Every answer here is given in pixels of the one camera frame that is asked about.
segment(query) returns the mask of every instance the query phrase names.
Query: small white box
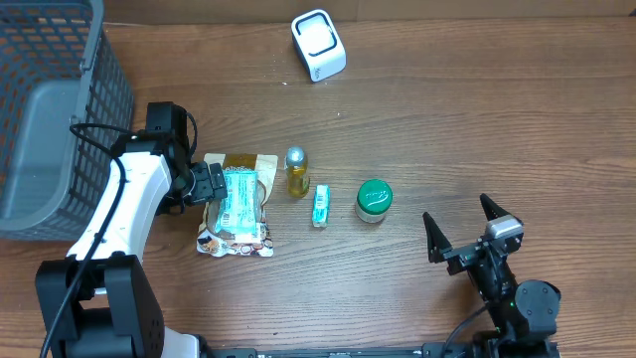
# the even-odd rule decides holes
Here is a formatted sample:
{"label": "small white box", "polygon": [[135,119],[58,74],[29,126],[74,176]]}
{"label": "small white box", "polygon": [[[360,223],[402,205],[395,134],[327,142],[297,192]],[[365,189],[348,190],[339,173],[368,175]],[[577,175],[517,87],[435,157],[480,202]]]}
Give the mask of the small white box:
{"label": "small white box", "polygon": [[324,80],[347,65],[345,47],[324,10],[313,10],[295,18],[291,23],[291,34],[311,81]]}

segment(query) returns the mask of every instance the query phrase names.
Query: wood grain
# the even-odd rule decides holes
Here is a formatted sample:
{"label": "wood grain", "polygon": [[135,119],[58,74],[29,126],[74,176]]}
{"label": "wood grain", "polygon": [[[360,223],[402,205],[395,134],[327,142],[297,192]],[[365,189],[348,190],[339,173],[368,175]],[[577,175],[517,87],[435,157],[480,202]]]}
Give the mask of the wood grain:
{"label": "wood grain", "polygon": [[313,9],[336,21],[627,16],[636,0],[107,0],[127,24],[290,23]]}
{"label": "wood grain", "polygon": [[[526,223],[509,260],[518,280],[545,279],[563,292],[555,337],[563,356],[633,356],[636,22],[338,29],[347,69],[315,85],[287,25],[106,29],[135,88],[136,127],[148,101],[172,100],[198,120],[197,159],[282,157],[300,144],[312,183],[332,188],[330,226],[314,230],[313,191],[290,199],[279,168],[267,205],[271,259],[198,255],[201,208],[157,218],[144,267],[167,324],[226,348],[441,340],[480,302],[465,275],[427,262],[421,214],[455,245],[470,243],[485,225],[486,192]],[[371,178],[396,195],[378,226],[353,211]],[[34,275],[69,246],[0,242],[0,357],[36,355],[44,326]],[[483,317],[474,329],[489,324]]]}

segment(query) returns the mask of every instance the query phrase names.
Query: plastic basket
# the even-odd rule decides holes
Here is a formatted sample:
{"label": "plastic basket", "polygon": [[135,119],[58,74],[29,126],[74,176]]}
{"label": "plastic basket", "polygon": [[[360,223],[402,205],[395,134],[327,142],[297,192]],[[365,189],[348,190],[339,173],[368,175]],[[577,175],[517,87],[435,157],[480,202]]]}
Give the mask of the plastic basket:
{"label": "plastic basket", "polygon": [[76,240],[97,206],[110,158],[69,125],[130,128],[133,106],[102,23],[101,0],[0,0],[0,237]]}

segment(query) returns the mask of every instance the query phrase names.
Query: yellow liquid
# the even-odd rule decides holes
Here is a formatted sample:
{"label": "yellow liquid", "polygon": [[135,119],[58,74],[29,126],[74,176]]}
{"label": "yellow liquid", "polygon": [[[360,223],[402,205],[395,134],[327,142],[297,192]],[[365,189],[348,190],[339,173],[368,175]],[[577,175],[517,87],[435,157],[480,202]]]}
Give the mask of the yellow liquid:
{"label": "yellow liquid", "polygon": [[287,167],[287,191],[295,198],[303,198],[309,192],[307,161],[302,166]]}

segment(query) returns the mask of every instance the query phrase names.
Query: green lid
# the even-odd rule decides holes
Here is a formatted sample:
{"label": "green lid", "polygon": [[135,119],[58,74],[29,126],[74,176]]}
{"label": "green lid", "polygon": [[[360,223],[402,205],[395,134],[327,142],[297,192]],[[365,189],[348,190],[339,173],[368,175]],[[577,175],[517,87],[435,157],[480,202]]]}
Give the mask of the green lid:
{"label": "green lid", "polygon": [[393,200],[394,192],[391,187],[380,179],[366,182],[358,191],[358,205],[367,214],[384,214]]}

